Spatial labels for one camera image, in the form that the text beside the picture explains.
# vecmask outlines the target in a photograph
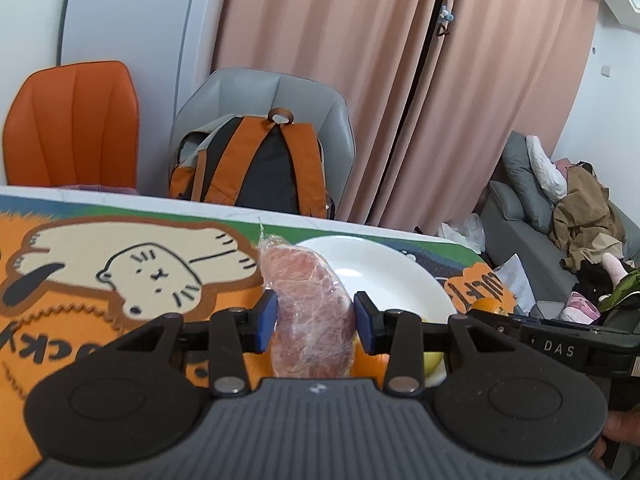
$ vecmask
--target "cartoon cat illustration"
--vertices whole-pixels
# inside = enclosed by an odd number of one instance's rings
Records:
[[[213,222],[52,222],[28,233],[9,258],[0,314],[20,314],[52,288],[110,298],[112,317],[126,328],[169,312],[201,318],[217,292],[262,282],[255,258],[248,240]]]

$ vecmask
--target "orange chair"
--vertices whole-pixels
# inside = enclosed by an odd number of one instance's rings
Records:
[[[119,61],[57,66],[30,75],[2,134],[12,186],[136,187],[138,99]]]

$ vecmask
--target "brown clothing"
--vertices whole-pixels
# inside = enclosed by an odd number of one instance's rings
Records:
[[[609,203],[609,189],[584,168],[574,166],[567,171],[567,196],[554,209],[553,230],[549,239],[566,251],[560,264],[571,272],[580,268],[584,253],[599,233],[621,242],[625,229]]]

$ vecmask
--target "blue plush toy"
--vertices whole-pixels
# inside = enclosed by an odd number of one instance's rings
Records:
[[[440,7],[440,19],[443,22],[452,22],[454,19],[453,14],[449,9],[447,9],[446,5],[443,5],[442,7]]]

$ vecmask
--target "raw meat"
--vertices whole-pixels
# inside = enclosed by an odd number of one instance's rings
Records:
[[[260,242],[264,283],[278,295],[271,340],[276,377],[342,378],[353,362],[355,312],[346,290],[324,259],[282,238]]]

